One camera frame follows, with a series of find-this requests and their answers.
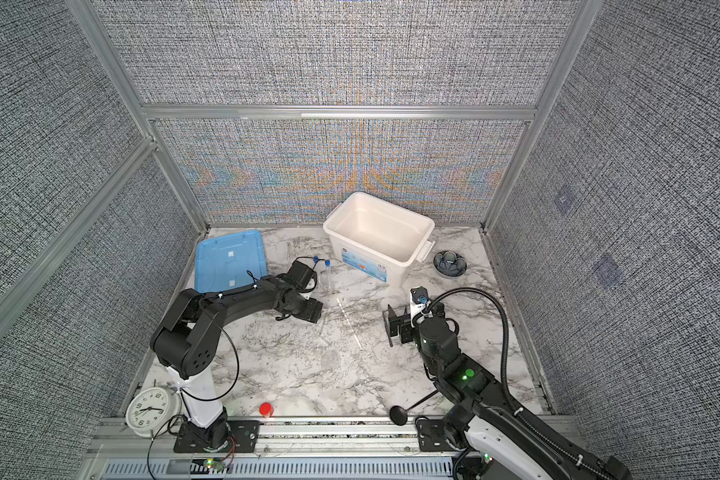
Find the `blue capped test tube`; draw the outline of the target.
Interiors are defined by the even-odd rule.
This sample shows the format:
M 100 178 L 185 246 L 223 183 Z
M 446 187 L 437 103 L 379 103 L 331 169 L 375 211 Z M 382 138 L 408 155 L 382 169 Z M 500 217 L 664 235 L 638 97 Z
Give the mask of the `blue capped test tube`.
M 313 265 L 313 273 L 314 273 L 314 275 L 313 275 L 313 276 L 314 276 L 314 280 L 315 280 L 315 283 L 316 283 L 316 284 L 319 282 L 319 273 L 320 273 L 320 272 L 319 272 L 318 266 L 319 266 L 319 264 L 321 263 L 321 261 L 322 261 L 322 260 L 320 259 L 319 256 L 314 256 L 314 257 L 313 257 L 313 262 L 314 262 L 314 265 Z
M 324 287 L 325 295 L 330 296 L 333 293 L 333 278 L 332 278 L 332 267 L 331 267 L 330 260 L 324 261 L 324 269 L 323 269 L 322 275 L 321 275 L 321 282 Z

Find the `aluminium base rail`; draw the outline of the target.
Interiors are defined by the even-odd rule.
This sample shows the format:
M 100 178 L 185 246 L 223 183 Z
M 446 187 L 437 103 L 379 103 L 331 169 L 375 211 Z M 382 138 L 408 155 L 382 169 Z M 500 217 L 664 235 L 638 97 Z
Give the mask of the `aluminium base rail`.
M 423 446 L 447 443 L 421 434 L 423 421 L 397 426 L 385 417 L 232 417 L 233 435 L 255 449 L 246 455 L 295 456 L 417 456 Z M 175 437 L 168 434 L 155 441 L 136 435 L 123 419 L 99 422 L 86 456 L 106 454 L 136 457 L 147 451 L 172 455 Z

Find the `white plastic storage bin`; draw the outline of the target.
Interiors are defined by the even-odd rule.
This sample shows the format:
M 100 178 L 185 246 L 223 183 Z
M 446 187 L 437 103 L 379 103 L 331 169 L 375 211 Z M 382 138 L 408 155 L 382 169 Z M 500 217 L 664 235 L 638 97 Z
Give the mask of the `white plastic storage bin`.
M 372 195 L 355 192 L 323 223 L 334 257 L 392 287 L 431 252 L 435 222 Z

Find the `black long handled ladle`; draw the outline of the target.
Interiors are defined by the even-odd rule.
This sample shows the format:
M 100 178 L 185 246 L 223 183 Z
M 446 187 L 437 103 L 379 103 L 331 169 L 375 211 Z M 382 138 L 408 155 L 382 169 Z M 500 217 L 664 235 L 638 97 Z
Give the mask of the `black long handled ladle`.
M 388 417 L 390 421 L 397 426 L 405 426 L 408 423 L 409 412 L 411 410 L 426 403 L 428 400 L 438 394 L 439 392 L 437 390 L 431 391 L 430 393 L 407 407 L 403 407 L 401 405 L 393 405 L 388 411 Z

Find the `white analog clock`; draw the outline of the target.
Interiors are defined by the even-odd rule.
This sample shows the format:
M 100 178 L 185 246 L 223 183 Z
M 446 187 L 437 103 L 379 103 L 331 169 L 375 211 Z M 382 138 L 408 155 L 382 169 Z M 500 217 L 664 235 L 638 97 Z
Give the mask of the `white analog clock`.
M 177 393 L 165 387 L 151 387 L 133 398 L 127 407 L 125 420 L 136 435 L 154 438 L 167 431 L 168 420 L 180 411 Z

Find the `dark bowl with stones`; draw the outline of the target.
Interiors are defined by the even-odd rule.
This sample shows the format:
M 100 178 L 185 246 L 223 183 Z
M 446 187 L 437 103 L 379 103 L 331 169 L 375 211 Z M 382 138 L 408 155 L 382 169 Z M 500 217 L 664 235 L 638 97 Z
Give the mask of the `dark bowl with stones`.
M 437 252 L 433 257 L 433 266 L 441 275 L 450 278 L 462 276 L 468 269 L 466 259 L 450 250 Z

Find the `glass stirring rod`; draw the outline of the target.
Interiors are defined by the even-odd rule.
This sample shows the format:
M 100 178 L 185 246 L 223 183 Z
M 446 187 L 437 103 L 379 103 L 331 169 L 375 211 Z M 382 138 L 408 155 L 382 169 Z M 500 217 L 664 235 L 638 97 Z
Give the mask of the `glass stirring rod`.
M 361 343 L 361 341 L 360 341 L 360 339 L 359 339 L 359 337 L 358 337 L 358 335 L 357 335 L 357 332 L 356 332 L 356 330 L 355 330 L 355 327 L 354 327 L 354 324 L 353 324 L 353 322 L 352 322 L 352 319 L 350 318 L 350 315 L 347 313 L 347 310 L 346 310 L 346 308 L 345 308 L 345 306 L 344 306 L 344 301 L 343 301 L 343 299 L 340 298 L 340 297 L 337 298 L 337 299 L 336 299 L 336 303 L 337 303 L 338 308 L 339 308 L 339 310 L 340 310 L 340 312 L 341 312 L 342 318 L 344 319 L 344 322 L 346 323 L 346 325 L 347 325 L 347 327 L 348 327 L 348 329 L 349 329 L 349 331 L 350 331 L 350 333 L 351 333 L 351 335 L 352 335 L 352 338 L 354 339 L 355 343 L 357 344 L 359 350 L 360 350 L 360 351 L 363 351 L 363 350 L 364 350 L 364 349 L 363 349 L 363 345 L 362 345 L 362 343 Z

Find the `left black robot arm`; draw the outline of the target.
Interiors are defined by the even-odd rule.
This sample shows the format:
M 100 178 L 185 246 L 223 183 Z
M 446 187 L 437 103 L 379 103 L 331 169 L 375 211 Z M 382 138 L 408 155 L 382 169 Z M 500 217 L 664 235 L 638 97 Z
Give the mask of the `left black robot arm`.
M 216 391 L 211 363 L 225 327 L 250 315 L 274 311 L 275 320 L 297 319 L 316 324 L 323 303 L 311 296 L 318 286 L 318 257 L 305 264 L 301 257 L 287 272 L 253 278 L 246 286 L 201 293 L 181 291 L 152 334 L 150 348 L 167 369 L 185 409 L 180 444 L 208 452 L 231 447 L 223 399 L 233 388 Z

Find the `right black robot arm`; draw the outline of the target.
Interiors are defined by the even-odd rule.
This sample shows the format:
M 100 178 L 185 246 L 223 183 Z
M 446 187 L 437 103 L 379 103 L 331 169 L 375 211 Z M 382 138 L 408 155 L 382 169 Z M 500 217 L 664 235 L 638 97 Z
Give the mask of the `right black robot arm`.
M 443 419 L 444 437 L 495 460 L 520 479 L 630 479 L 611 456 L 602 460 L 554 430 L 508 393 L 505 385 L 462 352 L 459 326 L 444 316 L 413 318 L 409 310 L 383 313 L 389 338 L 413 342 L 436 391 L 452 407 Z

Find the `blue plastic bin lid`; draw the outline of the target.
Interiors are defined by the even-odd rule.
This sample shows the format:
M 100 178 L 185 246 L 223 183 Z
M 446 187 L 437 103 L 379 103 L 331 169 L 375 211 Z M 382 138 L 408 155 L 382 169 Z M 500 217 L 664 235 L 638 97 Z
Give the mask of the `blue plastic bin lid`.
M 194 289 L 201 293 L 249 286 L 268 275 L 262 235 L 246 230 L 201 241 L 196 248 Z

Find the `red bottle cap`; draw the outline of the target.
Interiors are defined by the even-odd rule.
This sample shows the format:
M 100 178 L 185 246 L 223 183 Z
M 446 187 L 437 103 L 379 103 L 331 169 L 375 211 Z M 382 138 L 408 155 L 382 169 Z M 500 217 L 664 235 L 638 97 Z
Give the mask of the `red bottle cap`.
M 269 402 L 264 402 L 259 407 L 259 413 L 264 418 L 270 418 L 274 413 L 273 405 Z

